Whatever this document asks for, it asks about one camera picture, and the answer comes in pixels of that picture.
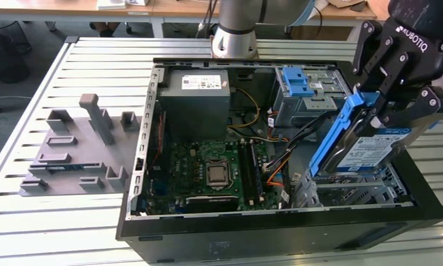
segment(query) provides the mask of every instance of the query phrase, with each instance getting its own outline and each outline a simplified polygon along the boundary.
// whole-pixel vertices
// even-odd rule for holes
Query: connector
[[[201,22],[201,23],[199,24],[199,31],[201,32],[204,29],[205,29],[205,23]]]

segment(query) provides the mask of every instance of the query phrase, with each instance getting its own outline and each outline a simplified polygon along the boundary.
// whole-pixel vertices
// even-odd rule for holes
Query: blue drive bracket
[[[282,72],[290,96],[312,97],[316,92],[310,89],[309,77],[304,74],[302,68],[286,66]]]
[[[337,142],[337,139],[341,138],[344,130],[346,130],[352,125],[352,114],[354,109],[366,103],[366,106],[372,106],[378,99],[380,93],[360,93],[357,92],[348,97],[344,108],[338,114],[338,117],[333,123],[330,131],[326,134],[326,137],[318,147],[318,150],[312,157],[309,163],[310,174],[314,177],[320,171],[320,164],[322,159],[328,156],[328,152]]]

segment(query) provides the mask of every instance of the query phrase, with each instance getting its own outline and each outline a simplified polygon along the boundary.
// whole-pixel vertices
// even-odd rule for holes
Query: floor
[[[115,37],[153,38],[149,23],[131,23],[133,35],[128,35],[125,25],[120,25]],[[23,30],[32,45],[32,51],[24,55],[31,69],[29,77],[17,84],[0,83],[0,96],[29,96],[41,83],[48,68],[63,46],[67,36],[97,37],[99,33],[91,29],[88,23],[57,22],[57,30],[49,32],[44,22],[21,23]],[[165,24],[164,33],[168,38],[193,38],[197,33],[197,24]],[[258,39],[289,39],[282,26],[260,25],[257,27]],[[29,100],[23,98],[0,98],[0,151],[13,131]]]

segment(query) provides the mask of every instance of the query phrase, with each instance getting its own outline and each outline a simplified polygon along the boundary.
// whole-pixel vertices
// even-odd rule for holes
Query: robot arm
[[[443,119],[443,0],[393,0],[389,12],[384,27],[364,23],[360,81],[310,162],[313,176],[374,172]]]
[[[213,55],[217,58],[256,57],[256,24],[301,25],[313,7],[314,0],[222,0]]]

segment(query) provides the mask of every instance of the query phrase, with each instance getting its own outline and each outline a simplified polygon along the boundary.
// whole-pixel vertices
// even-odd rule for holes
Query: slotted metal table
[[[356,44],[260,40],[270,59],[353,60]],[[100,96],[111,115],[143,114],[155,57],[210,56],[209,42],[193,39],[81,38],[64,44],[0,154],[0,265],[144,265],[115,240],[121,194],[21,197],[19,185],[49,129],[52,109],[79,107],[83,93]],[[443,121],[409,153],[443,204]],[[204,265],[443,265],[443,222],[354,252],[234,259]]]

